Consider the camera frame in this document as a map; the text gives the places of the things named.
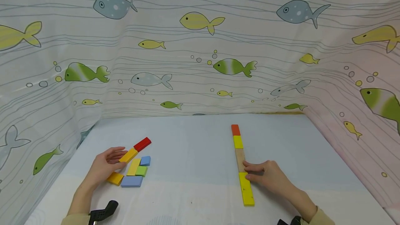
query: right hand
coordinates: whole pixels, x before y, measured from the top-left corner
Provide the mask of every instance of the right hand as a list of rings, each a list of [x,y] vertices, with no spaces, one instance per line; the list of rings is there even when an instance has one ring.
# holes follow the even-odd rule
[[[290,182],[275,161],[266,161],[262,164],[250,164],[243,161],[247,172],[263,172],[262,175],[248,174],[246,179],[265,186],[274,194],[289,198],[297,188]]]

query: fabric backdrop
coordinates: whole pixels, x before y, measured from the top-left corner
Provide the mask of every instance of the fabric backdrop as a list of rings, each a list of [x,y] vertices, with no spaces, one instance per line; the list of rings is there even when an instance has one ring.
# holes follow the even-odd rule
[[[400,223],[400,0],[132,2],[0,0],[1,224],[26,221],[99,119],[279,111]]]

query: fish print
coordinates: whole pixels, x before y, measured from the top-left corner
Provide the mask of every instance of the fish print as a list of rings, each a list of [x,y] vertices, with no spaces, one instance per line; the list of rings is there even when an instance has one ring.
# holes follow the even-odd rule
[[[318,64],[319,62],[319,59],[314,59],[314,57],[309,53],[302,56],[299,60],[306,64]]]
[[[17,139],[17,136],[17,128],[14,125],[11,125],[6,132],[6,143],[3,146],[0,146],[0,170],[3,168],[4,164],[6,164],[8,156],[11,153],[11,149],[24,146],[31,142],[28,139]]]
[[[111,72],[107,71],[107,67],[99,66],[97,71],[94,72],[92,69],[87,67],[84,64],[79,62],[73,62],[68,65],[68,68],[65,70],[64,79],[65,81],[81,81],[87,82],[91,81],[95,78],[102,81],[103,83],[108,82],[108,78],[106,77]]]
[[[217,17],[209,22],[203,14],[193,11],[184,15],[179,22],[189,30],[201,30],[207,27],[208,32],[214,35],[214,26],[222,24],[224,20],[224,17]]]
[[[165,49],[164,42],[157,42],[154,40],[144,40],[138,44],[138,46],[145,48],[145,49],[155,49],[162,47]]]
[[[141,72],[134,75],[131,79],[131,83],[141,86],[154,86],[162,83],[166,88],[173,89],[171,84],[168,83],[173,77],[172,74],[163,75],[162,78],[148,72]]]
[[[373,114],[397,122],[397,131],[400,135],[400,104],[395,94],[379,88],[361,89],[360,93]]]
[[[288,106],[285,106],[284,109],[297,109],[297,108],[299,108],[301,111],[303,111],[303,109],[305,107],[308,107],[308,106],[302,106],[302,105],[297,104],[297,103],[292,103],[292,104],[289,104]]]
[[[25,40],[33,46],[42,47],[39,40],[34,36],[41,30],[42,22],[40,21],[30,23],[25,28],[25,32],[21,32],[5,25],[0,25],[0,51],[14,48],[21,43],[22,40]]]
[[[217,92],[218,95],[224,97],[224,96],[231,96],[232,97],[232,93],[231,92],[227,92],[227,91],[218,91]]]
[[[296,89],[299,93],[304,94],[305,91],[304,91],[303,87],[308,86],[310,83],[311,83],[311,80],[301,80],[296,85],[289,84],[289,85],[285,85],[285,86],[279,87],[277,89],[274,89],[271,92],[271,95],[272,96],[280,96],[282,93],[284,93],[286,91],[290,91],[292,89]]]
[[[64,153],[60,149],[60,146],[61,146],[61,144],[59,144],[52,152],[49,152],[49,153],[39,156],[39,158],[36,160],[35,165],[33,167],[33,175],[36,175],[37,173],[39,173],[54,155],[60,155],[60,154]]]
[[[400,42],[400,36],[397,35],[396,30],[392,26],[382,25],[359,36],[355,36],[352,40],[355,44],[389,41],[386,46],[386,53],[389,53]]]
[[[351,122],[343,122],[344,126],[346,127],[346,129],[352,133],[355,134],[357,136],[357,140],[360,139],[360,136],[362,136],[362,134],[360,132],[356,131],[356,128],[354,127],[354,125]]]
[[[129,8],[137,12],[133,5],[133,0],[96,0],[93,4],[93,9],[101,15],[110,19],[121,19],[125,17]]]
[[[178,109],[182,110],[182,103],[176,104],[174,102],[166,101],[160,105],[163,106],[164,108],[168,108],[168,109],[173,109],[173,108],[177,107]]]
[[[256,67],[255,65],[257,64],[257,61],[251,61],[249,62],[245,67],[241,64],[236,59],[233,58],[227,58],[224,60],[221,60],[214,64],[214,69],[218,70],[218,72],[221,72],[222,74],[225,75],[235,75],[240,72],[243,72],[246,77],[252,77],[251,70],[255,70]]]
[[[81,140],[79,141],[79,143],[76,146],[76,149],[79,148],[79,146],[82,144],[82,142],[85,140],[86,136],[89,135],[89,132],[92,130],[92,128],[94,127],[94,125],[88,129],[87,131],[81,132]]]
[[[82,101],[82,104],[85,104],[87,106],[92,106],[92,105],[94,105],[96,103],[102,103],[102,102],[100,102],[100,99],[98,99],[98,100],[85,99],[85,100]]]
[[[314,23],[314,27],[318,28],[317,17],[331,5],[319,7],[313,13],[310,6],[303,0],[292,0],[276,11],[276,14],[284,21],[289,23],[302,23],[309,19]]]

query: long yellow block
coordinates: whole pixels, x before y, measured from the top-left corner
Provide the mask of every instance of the long yellow block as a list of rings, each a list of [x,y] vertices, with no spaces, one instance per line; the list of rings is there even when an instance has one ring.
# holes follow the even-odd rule
[[[124,178],[124,175],[121,175],[121,174],[119,174],[119,173],[117,173],[117,172],[113,172],[113,173],[107,178],[107,181],[110,182],[110,183],[112,183],[112,184],[115,184],[115,185],[119,186],[119,185],[121,184],[121,181],[123,180],[123,178]]]
[[[253,191],[251,190],[250,181],[245,178],[247,172],[239,172],[240,189],[242,190],[242,198],[244,206],[254,206]]]
[[[121,157],[121,159],[119,159],[119,161],[126,162],[128,164],[137,154],[138,152],[136,151],[136,149],[131,148],[126,154],[124,154],[123,157]]]
[[[235,144],[235,149],[243,149],[242,137],[239,135],[233,136],[233,143]]]
[[[131,166],[127,170],[126,175],[135,175],[136,174],[136,170],[138,169],[138,167],[140,165],[140,160],[141,160],[140,158],[132,159]]]

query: gray fish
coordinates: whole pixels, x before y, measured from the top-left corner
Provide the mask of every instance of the gray fish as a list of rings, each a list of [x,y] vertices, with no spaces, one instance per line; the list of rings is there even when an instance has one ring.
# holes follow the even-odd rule
[[[94,125],[88,129],[87,131],[81,132],[81,140],[79,141],[79,143],[76,146],[76,149],[79,148],[79,146],[82,144],[82,142],[85,140],[86,136],[89,135],[89,132],[92,130],[92,128],[94,127]]]
[[[277,89],[274,89],[271,92],[271,95],[273,96],[279,96],[282,93],[286,92],[286,91],[290,91],[292,89],[296,89],[299,93],[304,93],[304,89],[303,87],[308,86],[311,83],[311,80],[301,80],[300,82],[298,82],[296,85],[294,84],[289,84],[289,85],[285,85],[282,87],[279,87]]]
[[[284,6],[280,7],[279,10],[276,11],[276,14],[282,20],[294,24],[302,23],[311,19],[314,23],[315,28],[318,28],[317,17],[329,6],[331,5],[321,6],[313,13],[306,1],[292,0],[286,3]]]
[[[111,19],[121,19],[125,17],[129,7],[132,7],[137,12],[136,7],[133,5],[133,0],[96,0],[93,8],[96,12]]]
[[[173,77],[172,74],[163,75],[162,78],[157,77],[156,75],[148,72],[141,72],[134,75],[131,79],[131,83],[141,85],[141,86],[154,86],[162,83],[165,87],[169,89],[173,89],[171,84],[168,83]]]
[[[8,128],[6,132],[6,144],[3,146],[0,146],[0,169],[4,166],[6,163],[8,156],[10,155],[11,149],[13,148],[18,148],[21,146],[24,146],[31,141],[28,139],[18,139],[18,130],[14,125],[11,125],[10,128]]]

